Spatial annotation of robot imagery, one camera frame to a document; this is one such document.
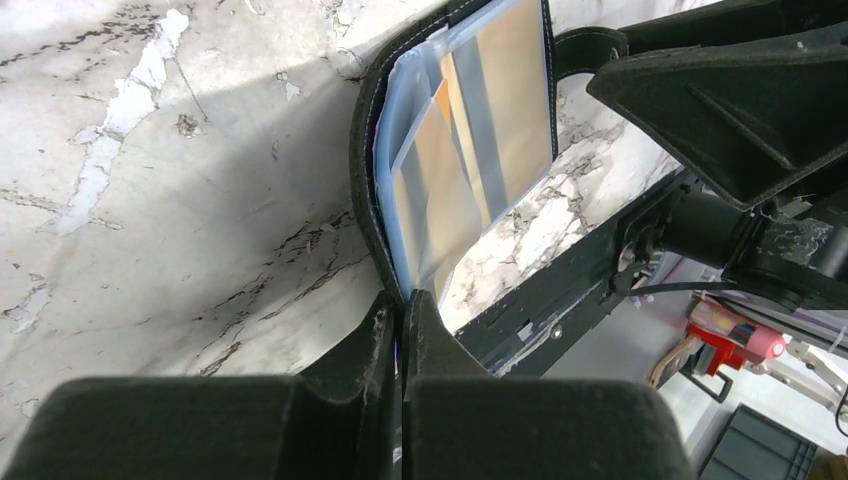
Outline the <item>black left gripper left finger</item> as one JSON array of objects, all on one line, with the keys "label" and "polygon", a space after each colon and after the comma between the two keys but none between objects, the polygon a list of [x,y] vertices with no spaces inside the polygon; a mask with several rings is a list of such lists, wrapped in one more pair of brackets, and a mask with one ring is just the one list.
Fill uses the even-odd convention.
[{"label": "black left gripper left finger", "polygon": [[394,305],[294,376],[101,377],[62,384],[8,479],[386,479]]}]

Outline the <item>black leather card holder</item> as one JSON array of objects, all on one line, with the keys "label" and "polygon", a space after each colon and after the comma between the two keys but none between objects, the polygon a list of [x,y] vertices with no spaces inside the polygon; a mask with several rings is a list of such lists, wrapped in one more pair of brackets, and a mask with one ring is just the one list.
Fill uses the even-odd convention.
[{"label": "black leather card holder", "polygon": [[435,298],[468,250],[550,170],[557,83],[630,51],[554,34],[545,1],[449,1],[377,54],[350,137],[354,213],[394,303]]}]

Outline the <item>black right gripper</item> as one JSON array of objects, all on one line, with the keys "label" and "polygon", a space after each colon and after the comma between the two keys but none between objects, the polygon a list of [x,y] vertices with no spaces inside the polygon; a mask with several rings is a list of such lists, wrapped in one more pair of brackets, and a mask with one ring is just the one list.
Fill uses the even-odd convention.
[{"label": "black right gripper", "polygon": [[758,211],[722,278],[778,310],[847,308],[847,5],[720,1],[624,29],[588,93]]}]

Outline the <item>gold card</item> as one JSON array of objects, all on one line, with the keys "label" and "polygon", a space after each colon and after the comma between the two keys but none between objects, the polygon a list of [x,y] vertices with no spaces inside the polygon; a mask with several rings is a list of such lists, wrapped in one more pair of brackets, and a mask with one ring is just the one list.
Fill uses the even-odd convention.
[{"label": "gold card", "polygon": [[415,117],[396,157],[393,201],[411,288],[438,290],[478,240],[482,214],[453,139],[443,80]]},{"label": "gold card", "polygon": [[545,33],[541,2],[495,1],[448,35],[442,73],[484,227],[552,164]]}]

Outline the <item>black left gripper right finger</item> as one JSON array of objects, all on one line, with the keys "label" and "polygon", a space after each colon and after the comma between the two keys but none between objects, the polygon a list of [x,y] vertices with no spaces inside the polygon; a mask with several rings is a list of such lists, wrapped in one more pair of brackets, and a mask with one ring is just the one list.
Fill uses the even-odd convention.
[{"label": "black left gripper right finger", "polygon": [[620,380],[499,378],[446,329],[431,293],[403,320],[406,479],[690,479],[673,415]]}]

